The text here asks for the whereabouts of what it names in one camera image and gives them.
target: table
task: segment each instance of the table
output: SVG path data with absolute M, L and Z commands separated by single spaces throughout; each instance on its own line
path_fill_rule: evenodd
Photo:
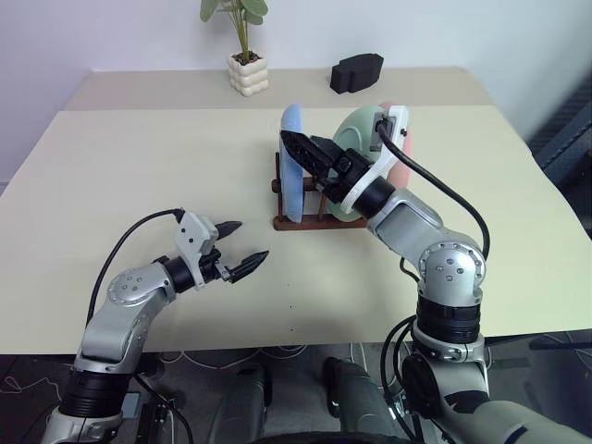
M 75 352 L 93 282 L 114 243 L 137 219 L 175 206 L 215 222 L 243 221 L 217 244 L 226 262 L 263 249 L 270 254 L 236 285 L 216 281 L 179 295 L 155 319 L 147 351 L 383 340 L 416 304 L 399 257 L 364 229 L 274 231 L 270 180 L 280 108 L 300 99 L 306 131 L 330 136 L 355 107 L 397 99 L 386 95 L 388 80 L 396 79 L 407 81 L 393 83 L 392 91 L 410 104 L 413 157 L 489 225 L 482 332 L 590 327 L 592 250 L 569 205 L 466 71 L 416 72 L 387 70 L 359 103 L 357 94 L 330 90 L 324 98 L 318 78 L 325 74 L 318 70 L 302 73 L 318 84 L 306 82 L 302 94 L 293 86 L 293 98 L 285 91 L 278 98 L 274 85 L 282 76 L 293 80 L 294 72 L 272 72 L 267 100 L 238 96 L 223 87 L 219 72 L 222 80 L 211 87 L 188 79 L 211 80 L 212 72 L 91 76 L 0 196 L 0 352 Z M 422 97 L 422 82 L 441 91 Z M 151 93 L 157 84 L 168 86 Z M 449 94 L 453 85 L 457 103 Z M 475 222 L 456 203 L 416 176 L 410 189 L 448 227 L 480 241 Z M 173 253 L 175 230 L 172 217 L 138 230 L 105 282 Z

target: green leaf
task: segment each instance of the green leaf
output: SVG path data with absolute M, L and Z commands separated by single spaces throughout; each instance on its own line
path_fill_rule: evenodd
M 216 11 L 216 8 L 219 3 L 220 0 L 202 0 L 202 7 L 200 8 L 200 19 L 202 19 L 202 21 L 209 20 L 214 14 L 214 11 Z
M 234 6 L 223 6 L 220 9 L 218 9 L 216 12 L 232 12 L 235 10 L 237 10 L 237 8 Z
M 260 25 L 263 23 L 263 17 L 255 16 L 255 14 L 251 14 L 248 10 L 244 11 L 244 19 L 252 25 Z
M 242 0 L 245 9 L 254 16 L 262 17 L 267 14 L 267 5 L 265 0 Z

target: beige table surface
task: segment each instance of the beige table surface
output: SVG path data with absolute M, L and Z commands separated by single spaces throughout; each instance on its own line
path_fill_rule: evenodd
M 154 321 L 147 351 L 383 340 L 416 303 L 399 257 L 364 229 L 272 229 L 281 117 L 272 108 L 59 113 L 0 196 L 0 352 L 74 352 L 113 244 L 140 217 L 173 206 L 244 222 L 218 243 L 229 263 L 271 253 L 236 285 L 217 281 L 181 294 Z M 307 107 L 304 126 L 330 136 L 352 110 Z M 590 241 L 497 108 L 410 112 L 413 156 L 489 224 L 483 333 L 592 326 Z M 480 241 L 457 204 L 418 177 L 410 189 L 448 227 Z M 175 229 L 172 220 L 140 229 L 105 282 L 173 253 Z

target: white plant pot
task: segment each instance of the white plant pot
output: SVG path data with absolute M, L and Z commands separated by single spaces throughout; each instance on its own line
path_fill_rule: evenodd
M 269 86 L 267 60 L 263 57 L 247 65 L 241 65 L 230 55 L 228 57 L 228 73 L 230 74 L 230 85 L 245 97 L 259 93 Z

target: black cable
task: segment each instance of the black cable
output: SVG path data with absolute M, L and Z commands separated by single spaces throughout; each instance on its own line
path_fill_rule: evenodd
M 410 322 L 415 320 L 415 314 L 403 319 L 395 327 L 393 327 L 387 335 L 384 343 L 382 344 L 382 350 L 380 351 L 380 382 L 382 387 L 385 389 L 385 399 L 388 403 L 393 401 L 393 396 L 389 390 L 389 383 L 387 381 L 387 352 L 389 351 L 389 345 L 395 334 Z
M 182 208 L 174 208 L 171 210 L 165 210 L 165 211 L 159 211 L 157 213 L 152 213 L 151 215 L 148 215 L 148 216 L 140 219 L 135 224 L 133 224 L 123 234 L 123 236 L 121 236 L 121 239 L 119 239 L 119 241 L 117 242 L 117 244 L 115 245 L 115 247 L 113 248 L 113 250 L 111 251 L 109 256 L 107 257 L 107 260 L 105 261 L 103 268 L 101 268 L 101 271 L 99 272 L 99 276 L 97 277 L 96 282 L 94 283 L 94 288 L 92 289 L 92 294 L 91 294 L 91 301 L 89 302 L 89 311 L 88 311 L 88 314 L 86 315 L 86 325 L 87 326 L 89 325 L 89 322 L 91 322 L 91 319 L 93 318 L 94 306 L 96 305 L 96 298 L 99 295 L 99 289 L 101 288 L 101 283 L 103 282 L 103 278 L 105 277 L 105 274 L 107 272 L 107 268 L 109 268 L 109 266 L 113 262 L 113 259 L 115 258 L 115 255 L 117 254 L 117 252 L 121 248 L 121 245 L 123 245 L 123 242 L 125 242 L 125 240 L 130 236 L 130 234 L 137 227 L 144 224 L 145 222 L 148 222 L 151 219 L 155 219 L 160 216 L 174 215 L 175 218 L 177 219 L 177 222 L 180 222 L 180 220 L 183 218 L 184 214 L 185 214 L 185 210 L 183 210 Z
M 35 416 L 35 419 L 33 419 L 33 422 L 31 423 L 31 425 L 29 425 L 29 427 L 27 428 L 27 430 L 25 431 L 25 433 L 23 434 L 23 436 L 21 437 L 21 439 L 18 440 L 18 444 L 23 444 L 24 442 L 27 442 L 25 440 L 26 437 L 29 436 L 29 433 L 33 430 L 33 428 L 37 425 L 37 423 L 39 422 L 39 420 L 41 418 L 43 418 L 44 416 L 47 415 L 47 413 L 54 409 L 55 407 L 57 407 L 59 405 L 59 401 L 57 402 L 53 402 L 50 405 L 48 405 L 47 407 L 45 407 L 43 410 L 41 410 L 41 412 Z
M 487 259 L 489 256 L 489 244 L 490 244 L 490 237 L 489 237 L 489 229 L 487 228 L 487 224 L 483 217 L 479 214 L 475 208 L 468 203 L 458 192 L 453 190 L 451 187 L 446 185 L 428 170 L 423 168 L 417 162 L 415 162 L 411 157 L 401 151 L 397 145 L 395 145 L 392 140 L 390 139 L 389 135 L 387 134 L 387 129 L 385 128 L 384 120 L 380 121 L 376 124 L 376 130 L 378 131 L 378 135 L 382 142 L 387 146 L 388 150 L 391 151 L 395 156 L 402 161 L 404 165 L 415 171 L 419 174 L 422 178 L 427 180 L 429 183 L 434 185 L 440 191 L 444 192 L 447 196 L 451 199 L 456 201 L 462 208 L 464 208 L 476 221 L 479 228 L 481 228 L 481 233 L 483 235 L 483 256 Z
M 385 339 L 384 343 L 382 344 L 382 350 L 380 351 L 380 381 L 382 383 L 382 387 L 385 390 L 385 399 L 386 399 L 388 405 L 391 405 L 393 403 L 393 396 L 392 396 L 392 393 L 389 388 L 389 383 L 387 381 L 387 352 L 389 351 L 389 344 L 392 341 L 392 338 L 395 336 L 395 334 L 401 328 L 412 323 L 414 320 L 415 320 L 415 314 L 400 321 L 399 324 L 397 324 L 395 327 L 393 327 L 390 330 L 390 332 L 387 335 L 387 338 Z M 397 411 L 397 407 L 393 406 L 392 412 L 394 412 L 395 418 L 397 419 L 397 422 L 399 423 L 399 425 L 401 426 L 401 428 L 403 429 L 405 434 L 409 437 L 409 439 L 411 441 L 415 441 L 415 435 L 413 434 L 413 432 L 411 431 L 411 429 L 409 428 L 407 423 L 405 423 L 405 420 L 402 418 L 402 416 Z
M 424 431 L 422 430 L 422 423 L 419 420 L 419 415 L 416 412 L 411 414 L 413 419 L 413 430 L 415 431 L 415 436 L 417 437 L 417 441 L 423 442 L 424 441 Z
M 136 380 L 138 384 L 140 384 L 140 386 L 144 390 L 146 390 L 152 396 L 164 403 L 165 406 L 168 407 L 168 410 L 170 410 L 177 417 L 177 419 L 180 420 L 180 422 L 183 424 L 183 427 L 185 427 L 185 431 L 187 432 L 187 440 L 189 441 L 189 444 L 193 444 L 193 433 L 191 432 L 191 427 L 185 419 L 185 417 L 181 414 L 181 412 L 177 410 L 171 402 L 167 401 L 167 399 L 164 396 L 162 396 L 160 393 L 158 393 L 156 390 L 150 387 L 148 383 L 144 381 L 139 375 L 134 375 L 133 378 Z
M 405 387 L 403 386 L 403 378 L 401 377 L 401 372 L 399 372 L 399 353 L 401 351 L 401 345 L 403 343 L 403 340 L 405 339 L 405 336 L 407 336 L 407 334 L 409 333 L 409 330 L 411 330 L 411 328 L 413 326 L 413 321 L 414 320 L 409 321 L 407 323 L 407 325 L 405 326 L 405 329 L 401 332 L 401 334 L 397 338 L 397 341 L 395 342 L 395 348 L 393 349 L 393 353 L 392 353 L 392 365 L 393 365 L 395 377 L 397 378 L 397 382 L 399 382 L 401 387 L 403 387 L 404 389 L 405 389 Z
M 417 277 L 413 271 L 405 268 L 405 258 L 404 257 L 402 257 L 401 261 L 399 262 L 399 268 L 401 269 L 401 271 L 403 273 L 405 273 L 407 276 L 411 277 L 411 279 L 413 279 L 415 282 L 419 282 L 419 277 Z
M 430 419 L 430 421 L 442 433 L 442 439 L 449 442 L 450 444 L 456 444 L 456 441 L 452 439 L 452 437 L 448 433 L 446 433 L 446 431 L 444 431 L 444 429 L 440 427 L 436 421 L 434 421 L 433 419 Z
M 14 358 L 12 358 L 12 361 L 10 362 L 10 364 L 6 368 L 6 371 L 2 375 L 2 379 L 0 379 L 0 386 L 2 386 L 4 384 L 4 380 L 6 379 L 6 377 L 8 375 L 10 375 L 10 371 L 12 370 L 12 367 L 14 367 L 15 364 L 17 363 L 17 360 L 19 359 L 19 356 L 20 355 L 16 355 Z

